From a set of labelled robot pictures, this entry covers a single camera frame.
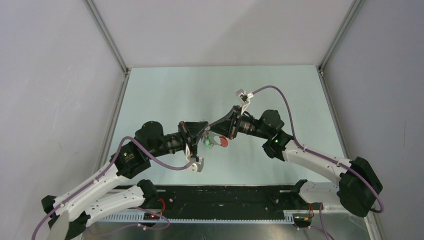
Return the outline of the red handled metal key holder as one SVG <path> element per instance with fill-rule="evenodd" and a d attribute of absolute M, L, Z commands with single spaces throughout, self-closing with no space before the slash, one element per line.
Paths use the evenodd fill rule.
<path fill-rule="evenodd" d="M 203 144 L 205 139 L 209 139 L 211 143 L 213 143 L 213 147 L 218 146 L 218 147 L 226 148 L 229 145 L 228 139 L 225 136 L 219 135 L 212 131 L 204 132 L 203 140 L 202 140 Z"/>

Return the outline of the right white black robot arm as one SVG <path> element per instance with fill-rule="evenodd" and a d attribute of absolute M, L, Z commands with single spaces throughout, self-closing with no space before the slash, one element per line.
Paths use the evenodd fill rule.
<path fill-rule="evenodd" d="M 265 110 L 256 119 L 235 105 L 225 116 L 211 123 L 209 130 L 230 140 L 239 133 L 265 139 L 262 148 L 269 158 L 300 165 L 335 184 L 339 203 L 351 214 L 364 218 L 370 212 L 378 212 L 373 205 L 383 185 L 366 159 L 339 158 L 307 148 L 284 132 L 283 126 L 277 110 Z"/>

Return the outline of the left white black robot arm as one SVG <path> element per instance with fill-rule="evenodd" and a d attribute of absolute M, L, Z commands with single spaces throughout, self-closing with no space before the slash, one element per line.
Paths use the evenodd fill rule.
<path fill-rule="evenodd" d="M 198 143 L 208 127 L 206 121 L 181 121 L 177 132 L 164 134 L 157 121 L 148 121 L 133 137 L 124 137 L 111 160 L 76 188 L 41 201 L 50 240 L 71 240 L 98 220 L 121 210 L 153 208 L 158 194 L 150 180 L 140 180 L 128 190 L 107 196 L 108 191 L 147 170 L 152 162 L 172 170 L 201 171 Z"/>

